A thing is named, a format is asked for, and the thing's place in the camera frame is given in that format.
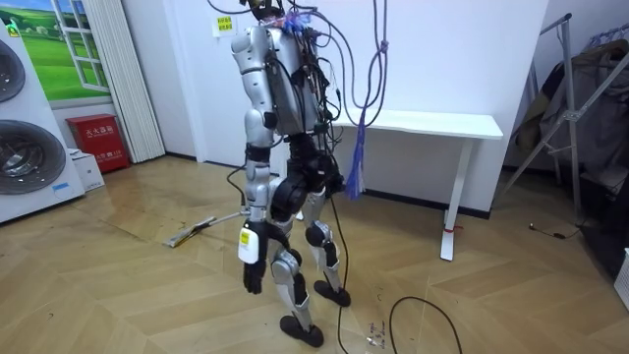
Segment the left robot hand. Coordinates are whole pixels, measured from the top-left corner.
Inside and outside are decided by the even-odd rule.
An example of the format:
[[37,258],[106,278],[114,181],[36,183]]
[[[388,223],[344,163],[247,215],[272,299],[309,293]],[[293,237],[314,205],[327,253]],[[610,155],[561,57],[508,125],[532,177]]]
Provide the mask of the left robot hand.
[[246,221],[239,236],[238,257],[243,263],[243,283],[252,294],[260,294],[266,271],[268,224]]

